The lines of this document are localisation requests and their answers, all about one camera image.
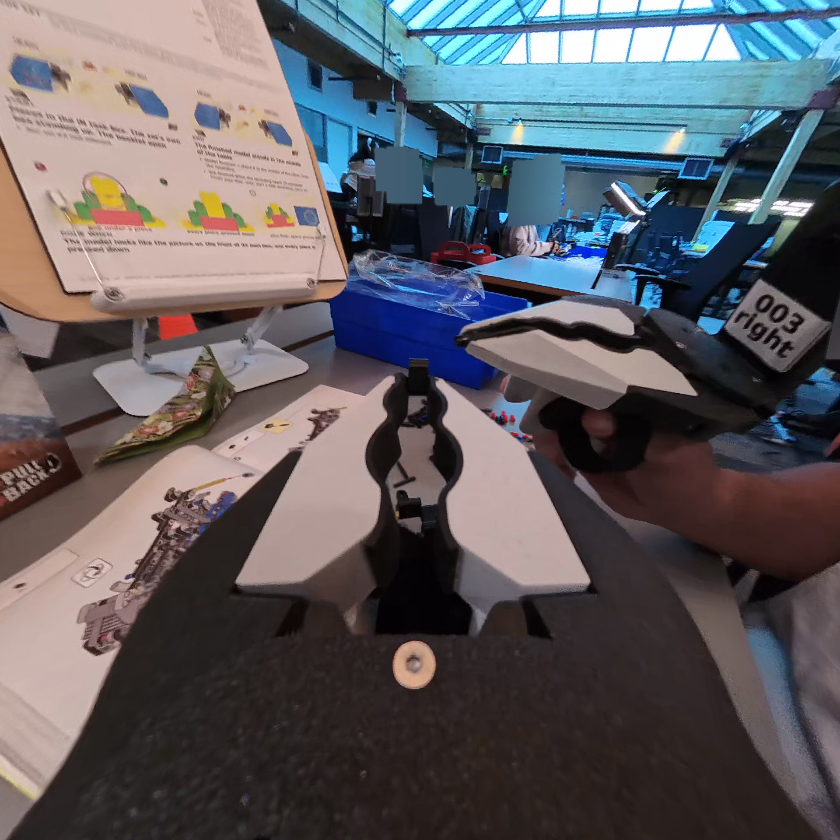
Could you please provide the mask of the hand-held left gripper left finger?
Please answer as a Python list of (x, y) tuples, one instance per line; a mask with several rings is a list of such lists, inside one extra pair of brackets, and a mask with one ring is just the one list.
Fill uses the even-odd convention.
[(401, 530), (387, 479), (402, 422), (394, 374), (307, 444), (238, 574), (240, 591), (344, 613), (393, 582)]

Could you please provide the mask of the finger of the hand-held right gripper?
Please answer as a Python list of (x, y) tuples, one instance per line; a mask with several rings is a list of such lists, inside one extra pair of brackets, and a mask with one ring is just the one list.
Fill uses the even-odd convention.
[(608, 408), (633, 389), (697, 396), (686, 374), (646, 348), (609, 350), (536, 329), (484, 338), (463, 331), (463, 344), (468, 354), (520, 381), (521, 391), (541, 389), (591, 408)]
[(650, 344), (645, 317), (644, 309), (622, 301), (562, 298), (471, 323), (455, 337), (455, 344), (465, 348), (480, 340), (541, 332), (562, 340), (590, 341), (606, 349), (635, 349)]

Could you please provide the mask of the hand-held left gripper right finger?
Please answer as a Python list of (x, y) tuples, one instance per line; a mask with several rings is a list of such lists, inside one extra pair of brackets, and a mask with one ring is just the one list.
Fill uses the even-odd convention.
[(530, 458), (446, 381), (434, 383), (437, 575), (482, 625), (524, 597), (585, 593), (591, 584)]

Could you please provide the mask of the pile of small lego pins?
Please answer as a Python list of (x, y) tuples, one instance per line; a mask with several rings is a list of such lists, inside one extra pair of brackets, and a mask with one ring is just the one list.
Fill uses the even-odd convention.
[[(506, 411), (495, 412), (490, 408), (480, 408), (480, 411), (488, 417), (492, 423), (498, 425), (509, 436), (527, 447), (532, 446), (532, 436), (518, 430), (517, 418)], [(417, 409), (410, 411), (402, 421), (401, 426), (405, 428), (421, 429), (431, 424), (428, 403), (426, 399), (421, 400)]]

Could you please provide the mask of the lego instruction booklet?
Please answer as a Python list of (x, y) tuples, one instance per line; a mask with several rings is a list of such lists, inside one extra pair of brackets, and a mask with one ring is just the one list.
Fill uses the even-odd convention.
[(319, 385), (213, 450), (176, 449), (57, 549), (2, 583), (5, 781), (31, 800), (41, 794), (167, 572), (288, 452), (361, 401)]

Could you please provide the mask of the person's right forearm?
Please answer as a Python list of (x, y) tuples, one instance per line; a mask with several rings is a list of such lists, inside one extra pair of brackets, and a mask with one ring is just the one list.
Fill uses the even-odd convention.
[(686, 537), (756, 571), (804, 580), (838, 562), (839, 465), (768, 474), (720, 467), (719, 502), (704, 502)]

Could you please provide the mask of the black lego connector with yellow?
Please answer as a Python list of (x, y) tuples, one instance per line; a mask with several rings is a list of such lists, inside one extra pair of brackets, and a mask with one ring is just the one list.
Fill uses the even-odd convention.
[(438, 504), (426, 505), (420, 497), (411, 497), (407, 491), (398, 490), (395, 517), (399, 522), (416, 521), (420, 532), (431, 532), (438, 527)]

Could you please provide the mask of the lego set box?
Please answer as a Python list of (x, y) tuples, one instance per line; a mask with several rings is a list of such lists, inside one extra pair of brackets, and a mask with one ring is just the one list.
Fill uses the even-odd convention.
[(81, 477), (14, 337), (1, 334), (1, 519)]

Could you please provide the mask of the person's right hand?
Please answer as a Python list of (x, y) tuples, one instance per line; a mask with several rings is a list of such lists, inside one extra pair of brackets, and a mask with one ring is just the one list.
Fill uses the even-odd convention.
[[(587, 408), (582, 424), (593, 446), (602, 446), (611, 457), (617, 435), (617, 418), (608, 411)], [(704, 502), (719, 502), (722, 470), (708, 443), (655, 434), (642, 464), (634, 470), (616, 473), (580, 473), (568, 460), (554, 431), (535, 435), (536, 451), (549, 458), (568, 477), (583, 476), (601, 501), (616, 514), (676, 532), (684, 537), (697, 525), (696, 514)]]

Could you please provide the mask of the background work table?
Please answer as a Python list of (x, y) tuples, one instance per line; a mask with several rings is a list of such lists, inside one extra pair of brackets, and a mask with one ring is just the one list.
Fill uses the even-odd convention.
[(550, 298), (593, 295), (633, 302), (632, 283), (614, 273), (599, 279), (602, 259), (597, 257), (529, 257), (518, 255), (483, 266), (469, 273), (496, 286), (534, 292)]

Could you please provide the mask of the red plastic carrier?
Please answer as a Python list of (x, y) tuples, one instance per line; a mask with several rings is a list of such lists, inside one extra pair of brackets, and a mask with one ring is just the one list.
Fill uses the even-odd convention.
[(488, 245), (468, 245), (461, 241), (447, 241), (431, 253), (430, 262), (434, 265), (467, 270), (476, 266), (488, 266), (499, 259)]

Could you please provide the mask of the clear plastic bag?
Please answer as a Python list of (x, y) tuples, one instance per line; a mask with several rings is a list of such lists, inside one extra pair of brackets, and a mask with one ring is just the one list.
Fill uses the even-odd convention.
[(480, 279), (462, 269), (375, 249), (353, 257), (345, 290), (461, 319), (475, 317), (486, 299)]

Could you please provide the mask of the blue plastic bin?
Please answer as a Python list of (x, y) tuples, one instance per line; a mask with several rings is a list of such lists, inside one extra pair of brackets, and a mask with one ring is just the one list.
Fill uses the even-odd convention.
[(478, 390), (497, 370), (457, 346), (456, 337), (469, 322), (530, 307), (526, 299), (491, 291), (474, 301), (417, 306), (402, 298), (375, 297), (346, 289), (330, 302), (338, 348), (404, 368), (410, 360), (426, 360), (431, 375)]

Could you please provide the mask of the floral origami paper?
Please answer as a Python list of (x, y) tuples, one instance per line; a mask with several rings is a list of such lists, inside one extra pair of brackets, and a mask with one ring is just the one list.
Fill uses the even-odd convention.
[(236, 397), (210, 346), (203, 346), (173, 398), (101, 452), (95, 466), (117, 463), (204, 437)]

